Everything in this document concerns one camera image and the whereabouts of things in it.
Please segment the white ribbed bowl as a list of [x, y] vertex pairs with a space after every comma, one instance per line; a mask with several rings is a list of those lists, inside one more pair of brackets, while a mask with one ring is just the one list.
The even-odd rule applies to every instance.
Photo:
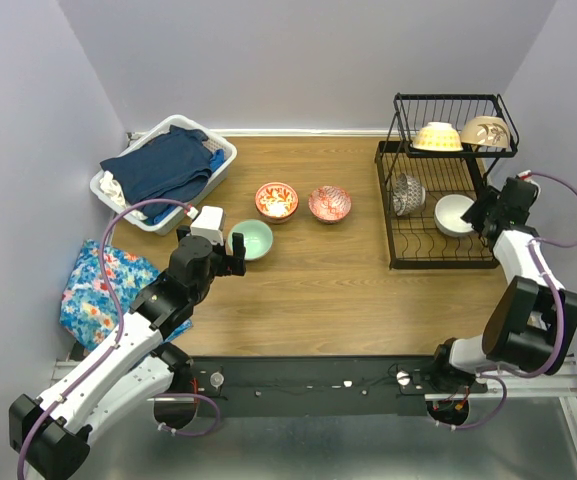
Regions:
[[450, 194], [440, 198], [434, 209], [434, 221], [439, 231], [447, 236], [459, 238], [474, 232], [462, 216], [474, 204], [470, 197]]

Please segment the celadon green bowl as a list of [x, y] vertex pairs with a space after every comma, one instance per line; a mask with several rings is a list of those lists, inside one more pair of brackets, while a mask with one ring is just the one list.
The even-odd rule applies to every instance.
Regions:
[[244, 238], [245, 260], [255, 261], [264, 257], [273, 244], [271, 228], [260, 220], [244, 220], [233, 226], [227, 238], [230, 250], [233, 250], [233, 235], [240, 233]]

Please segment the orange floral pattern bowl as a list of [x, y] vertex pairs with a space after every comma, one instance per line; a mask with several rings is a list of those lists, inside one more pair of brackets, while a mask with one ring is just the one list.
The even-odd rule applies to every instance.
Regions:
[[297, 192], [282, 182], [269, 182], [262, 185], [255, 194], [255, 207], [259, 209], [272, 209], [283, 205], [287, 209], [296, 209], [299, 205]]

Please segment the brown lattice pattern bowl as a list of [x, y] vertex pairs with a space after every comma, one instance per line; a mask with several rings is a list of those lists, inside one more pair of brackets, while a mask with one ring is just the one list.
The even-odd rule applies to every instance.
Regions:
[[400, 174], [393, 187], [393, 207], [397, 216], [409, 215], [425, 204], [426, 189], [413, 176]]

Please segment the beige bowl brown leaf pattern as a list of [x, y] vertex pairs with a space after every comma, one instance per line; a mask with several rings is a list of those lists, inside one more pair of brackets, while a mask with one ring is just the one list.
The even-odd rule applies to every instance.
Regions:
[[509, 127], [497, 116], [476, 116], [470, 119], [460, 133], [464, 144], [479, 147], [507, 149], [510, 146]]

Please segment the blue zigzag pattern bowl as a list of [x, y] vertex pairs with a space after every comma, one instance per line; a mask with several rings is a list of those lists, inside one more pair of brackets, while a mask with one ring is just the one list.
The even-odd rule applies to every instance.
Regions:
[[308, 207], [313, 216], [322, 223], [336, 224], [351, 211], [350, 195], [341, 187], [325, 185], [317, 187], [308, 198]]

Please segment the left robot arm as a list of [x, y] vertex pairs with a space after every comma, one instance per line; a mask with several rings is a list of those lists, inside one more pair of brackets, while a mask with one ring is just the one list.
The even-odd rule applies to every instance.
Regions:
[[245, 237], [220, 227], [182, 231], [169, 266], [121, 314], [117, 327], [60, 381], [38, 397], [19, 396], [9, 408], [9, 442], [18, 478], [69, 479], [93, 444], [139, 403], [159, 395], [204, 397], [191, 389], [190, 359], [169, 343], [192, 316], [213, 280], [242, 276]]

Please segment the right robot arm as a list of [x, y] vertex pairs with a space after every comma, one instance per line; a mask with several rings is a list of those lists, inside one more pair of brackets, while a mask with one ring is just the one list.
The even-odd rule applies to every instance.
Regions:
[[520, 378], [553, 375], [564, 363], [577, 329], [577, 293], [556, 278], [541, 252], [546, 239], [527, 224], [539, 176], [527, 170], [500, 189], [487, 187], [459, 217], [484, 238], [507, 288], [481, 335], [437, 347], [427, 371], [438, 391], [497, 370]]

